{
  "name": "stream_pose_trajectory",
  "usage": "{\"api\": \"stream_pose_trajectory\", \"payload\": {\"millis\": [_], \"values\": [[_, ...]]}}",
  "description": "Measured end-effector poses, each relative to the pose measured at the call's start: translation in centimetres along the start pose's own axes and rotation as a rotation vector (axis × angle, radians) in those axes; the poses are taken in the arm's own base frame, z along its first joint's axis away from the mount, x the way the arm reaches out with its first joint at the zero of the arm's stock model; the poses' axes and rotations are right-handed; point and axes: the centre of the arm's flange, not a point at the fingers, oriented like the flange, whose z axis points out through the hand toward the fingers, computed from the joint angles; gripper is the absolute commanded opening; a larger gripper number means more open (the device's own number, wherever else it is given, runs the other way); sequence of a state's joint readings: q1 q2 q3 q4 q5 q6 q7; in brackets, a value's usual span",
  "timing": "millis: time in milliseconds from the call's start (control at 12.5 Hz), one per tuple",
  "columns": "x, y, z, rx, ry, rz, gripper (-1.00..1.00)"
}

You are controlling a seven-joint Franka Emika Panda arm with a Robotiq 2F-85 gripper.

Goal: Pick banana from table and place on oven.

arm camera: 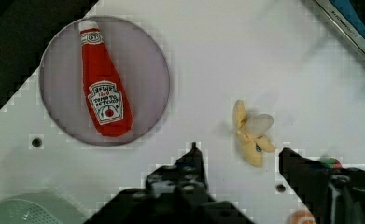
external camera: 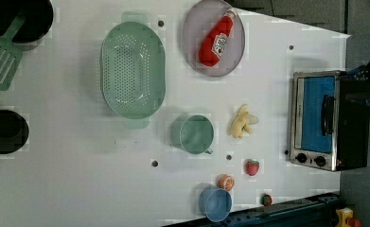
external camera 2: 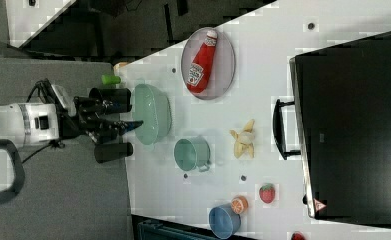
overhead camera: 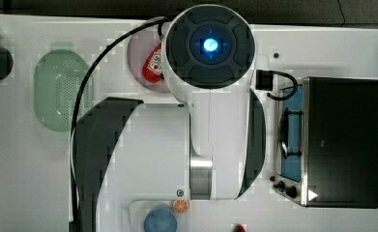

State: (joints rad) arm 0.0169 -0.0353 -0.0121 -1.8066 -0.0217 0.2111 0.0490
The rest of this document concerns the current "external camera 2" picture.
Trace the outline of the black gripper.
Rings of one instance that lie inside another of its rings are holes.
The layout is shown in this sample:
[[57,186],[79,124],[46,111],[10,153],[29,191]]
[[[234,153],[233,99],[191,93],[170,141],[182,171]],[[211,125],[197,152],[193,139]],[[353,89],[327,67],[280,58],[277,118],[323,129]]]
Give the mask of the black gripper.
[[[100,101],[90,97],[76,96],[71,106],[75,113],[62,108],[59,111],[59,136],[61,139],[73,139],[81,135],[94,134],[100,126],[101,120],[97,111],[102,113],[130,112],[132,105],[115,101]],[[143,125],[143,121],[104,121],[98,133],[104,136],[122,136]]]

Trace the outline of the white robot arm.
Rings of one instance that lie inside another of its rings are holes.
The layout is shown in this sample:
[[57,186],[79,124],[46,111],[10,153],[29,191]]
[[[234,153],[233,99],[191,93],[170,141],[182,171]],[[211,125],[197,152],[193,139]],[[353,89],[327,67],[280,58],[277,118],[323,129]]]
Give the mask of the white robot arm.
[[95,144],[104,144],[134,131],[143,120],[112,121],[104,115],[127,111],[125,104],[75,97],[71,110],[58,103],[13,103],[0,106],[0,140],[16,147],[57,144],[87,135]]

